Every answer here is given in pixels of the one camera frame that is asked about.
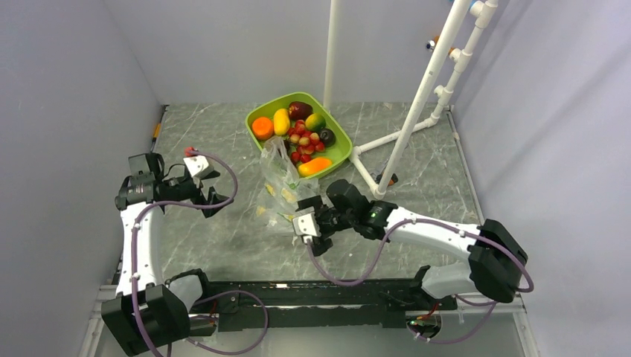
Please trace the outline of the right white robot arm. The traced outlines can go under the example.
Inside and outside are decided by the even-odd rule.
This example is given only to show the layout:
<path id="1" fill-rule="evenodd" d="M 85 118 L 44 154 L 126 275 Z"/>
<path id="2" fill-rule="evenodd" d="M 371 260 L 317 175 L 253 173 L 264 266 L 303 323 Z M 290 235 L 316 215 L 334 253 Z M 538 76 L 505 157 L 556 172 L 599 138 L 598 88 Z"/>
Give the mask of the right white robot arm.
<path id="1" fill-rule="evenodd" d="M 292 218 L 294 234 L 316 258 L 332 247 L 332 235 L 352 229 L 365 239 L 433 248 L 458 258 L 448 266 L 423 266 L 410 288 L 412 303 L 427 309 L 443 298 L 478 292 L 498 303 L 510 303 L 534 288 L 525 270 L 528 255 L 502 223 L 486 219 L 464 224 L 433 219 L 394 203 L 368 200 L 355 185 L 340 179 L 320 196 L 298 202 Z"/>

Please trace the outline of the clear plastic bag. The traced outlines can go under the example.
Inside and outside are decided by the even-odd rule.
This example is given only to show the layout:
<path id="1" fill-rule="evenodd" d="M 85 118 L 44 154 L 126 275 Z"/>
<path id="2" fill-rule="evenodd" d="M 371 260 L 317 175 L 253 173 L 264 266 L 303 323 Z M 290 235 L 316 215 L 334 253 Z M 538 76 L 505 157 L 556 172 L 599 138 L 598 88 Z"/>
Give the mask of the clear plastic bag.
<path id="1" fill-rule="evenodd" d="M 269 232 L 291 234 L 298 202 L 319 194 L 318 180 L 299 176 L 279 137 L 263 145 L 259 166 L 263 188 L 257 198 L 255 217 Z"/>

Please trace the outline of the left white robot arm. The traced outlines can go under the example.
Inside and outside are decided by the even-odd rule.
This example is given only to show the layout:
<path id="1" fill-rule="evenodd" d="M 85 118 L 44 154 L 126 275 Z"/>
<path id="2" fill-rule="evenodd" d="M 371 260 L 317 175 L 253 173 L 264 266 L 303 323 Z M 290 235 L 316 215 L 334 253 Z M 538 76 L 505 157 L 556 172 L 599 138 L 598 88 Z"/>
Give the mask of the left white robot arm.
<path id="1" fill-rule="evenodd" d="M 120 278 L 114 298 L 102 305 L 102 319 L 125 354 L 137 356 L 187 338 L 190 311 L 204 312 L 214 302 L 200 268 L 164 278 L 160 242 L 166 207 L 194 208 L 209 218 L 236 194 L 203 189 L 205 180 L 219 176 L 214 165 L 221 160 L 193 148 L 185 152 L 180 176 L 171 177 L 156 152 L 131 156 L 128 163 L 130 174 L 115 197 L 124 229 Z"/>

